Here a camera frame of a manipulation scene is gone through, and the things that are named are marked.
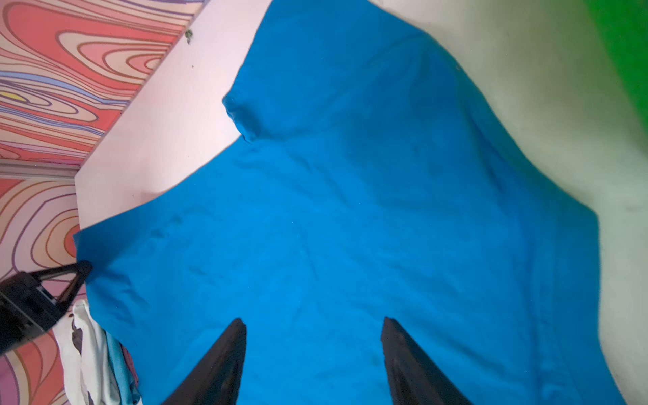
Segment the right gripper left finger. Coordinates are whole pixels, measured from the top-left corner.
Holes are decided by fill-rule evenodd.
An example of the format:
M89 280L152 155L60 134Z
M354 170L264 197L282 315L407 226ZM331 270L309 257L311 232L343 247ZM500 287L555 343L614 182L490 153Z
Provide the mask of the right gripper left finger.
M163 405L235 405L246 358L246 324L236 318Z

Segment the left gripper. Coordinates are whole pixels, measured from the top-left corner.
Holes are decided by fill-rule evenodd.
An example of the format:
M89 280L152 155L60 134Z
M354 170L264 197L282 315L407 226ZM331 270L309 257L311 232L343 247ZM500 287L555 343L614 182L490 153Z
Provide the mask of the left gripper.
M1 282L1 353L17 349L49 332L67 313L93 266L87 260L31 273L19 272ZM72 273L67 288L55 297L47 280Z

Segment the blue t-shirt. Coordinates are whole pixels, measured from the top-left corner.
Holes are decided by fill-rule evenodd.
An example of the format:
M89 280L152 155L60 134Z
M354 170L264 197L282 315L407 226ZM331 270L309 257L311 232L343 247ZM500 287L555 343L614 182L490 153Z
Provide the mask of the blue t-shirt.
M77 234L92 317L162 403L232 320L242 404L388 404L392 317L475 404L621 404L597 216L429 35L367 1L274 1L233 145Z

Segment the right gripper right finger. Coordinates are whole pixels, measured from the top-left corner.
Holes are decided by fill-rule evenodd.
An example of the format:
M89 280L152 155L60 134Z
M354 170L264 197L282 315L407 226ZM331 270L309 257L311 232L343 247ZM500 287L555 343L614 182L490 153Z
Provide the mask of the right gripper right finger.
M396 319L384 319L381 342L395 405L470 403Z

